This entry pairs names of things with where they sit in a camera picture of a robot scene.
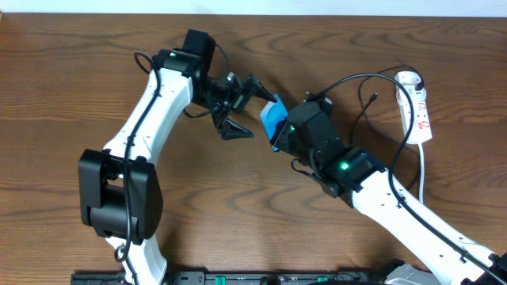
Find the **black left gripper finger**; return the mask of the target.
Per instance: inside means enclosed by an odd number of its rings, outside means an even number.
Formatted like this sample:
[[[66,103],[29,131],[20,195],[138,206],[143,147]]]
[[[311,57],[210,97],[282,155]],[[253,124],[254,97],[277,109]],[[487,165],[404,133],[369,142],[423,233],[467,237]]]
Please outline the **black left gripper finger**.
[[[253,74],[249,74],[247,76],[245,85],[243,87],[243,93],[245,95],[245,102],[248,102],[251,97],[259,97],[272,103],[277,102],[277,99],[261,84],[259,79]]]
[[[218,127],[222,140],[232,139],[249,139],[253,138],[254,134],[252,131],[242,127],[230,119],[225,119]]]

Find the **blue Galaxy smartphone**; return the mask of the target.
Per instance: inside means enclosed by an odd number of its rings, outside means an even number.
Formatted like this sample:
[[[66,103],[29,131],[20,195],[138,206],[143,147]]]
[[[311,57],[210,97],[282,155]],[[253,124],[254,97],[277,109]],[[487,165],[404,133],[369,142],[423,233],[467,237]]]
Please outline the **blue Galaxy smartphone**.
[[[275,93],[274,97],[276,103],[269,101],[261,110],[260,119],[273,151],[279,152],[280,150],[274,146],[273,139],[275,138],[277,124],[286,119],[288,110],[278,93]]]

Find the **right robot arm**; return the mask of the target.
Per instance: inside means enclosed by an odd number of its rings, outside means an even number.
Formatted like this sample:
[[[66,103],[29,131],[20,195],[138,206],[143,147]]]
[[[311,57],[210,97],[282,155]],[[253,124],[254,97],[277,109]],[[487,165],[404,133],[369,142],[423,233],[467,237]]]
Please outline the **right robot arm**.
[[[330,120],[329,100],[287,110],[269,102],[261,122],[273,149],[310,167],[324,193],[368,216],[408,248],[442,284],[504,284],[506,257],[471,240],[406,190],[383,163],[346,146]]]

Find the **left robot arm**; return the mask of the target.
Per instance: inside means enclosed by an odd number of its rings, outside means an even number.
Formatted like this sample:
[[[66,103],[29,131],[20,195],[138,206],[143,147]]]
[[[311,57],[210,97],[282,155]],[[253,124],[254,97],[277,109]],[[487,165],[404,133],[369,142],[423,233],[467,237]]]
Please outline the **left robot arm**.
[[[251,97],[276,98],[253,75],[209,76],[217,44],[206,32],[190,29],[180,48],[145,58],[146,89],[120,131],[101,150],[86,149],[78,161],[81,219],[113,248],[117,273],[74,273],[73,284],[168,284],[169,263],[155,232],[163,198],[156,167],[180,114],[190,104],[203,107],[224,140],[252,137],[230,119]]]

